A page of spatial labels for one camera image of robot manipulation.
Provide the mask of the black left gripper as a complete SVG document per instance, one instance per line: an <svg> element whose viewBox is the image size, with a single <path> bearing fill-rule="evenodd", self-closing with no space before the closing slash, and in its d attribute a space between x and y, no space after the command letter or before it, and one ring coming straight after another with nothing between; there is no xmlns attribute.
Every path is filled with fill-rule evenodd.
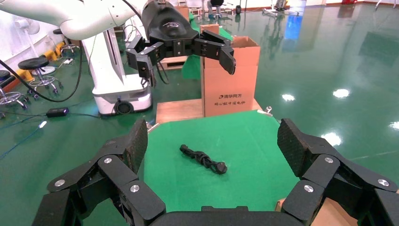
<svg viewBox="0 0 399 226"><path fill-rule="evenodd" d="M197 55L217 60L233 75L236 59L231 40L209 30L192 29L189 21L169 2L149 0L141 19L147 40L137 35L126 48L128 66L141 78L153 77L153 66L164 57Z"/></svg>

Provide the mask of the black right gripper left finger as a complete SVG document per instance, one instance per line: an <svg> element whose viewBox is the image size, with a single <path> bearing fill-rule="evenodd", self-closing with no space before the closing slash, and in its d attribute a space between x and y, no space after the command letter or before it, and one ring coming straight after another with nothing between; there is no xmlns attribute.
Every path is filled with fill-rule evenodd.
<svg viewBox="0 0 399 226"><path fill-rule="evenodd" d="M166 213L165 203L139 177L148 145L146 121L108 140L84 164L49 182L35 226L80 226L95 207L111 200L130 226L148 226Z"/></svg>

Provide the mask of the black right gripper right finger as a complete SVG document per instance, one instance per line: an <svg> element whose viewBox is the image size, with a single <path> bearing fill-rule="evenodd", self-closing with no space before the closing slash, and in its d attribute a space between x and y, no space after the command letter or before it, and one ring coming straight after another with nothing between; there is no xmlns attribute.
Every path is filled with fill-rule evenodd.
<svg viewBox="0 0 399 226"><path fill-rule="evenodd" d="M398 225L399 188L392 180L346 159L324 138L301 132L288 118L279 124L277 144L299 178L282 203L283 213L309 226L331 199L359 226Z"/></svg>

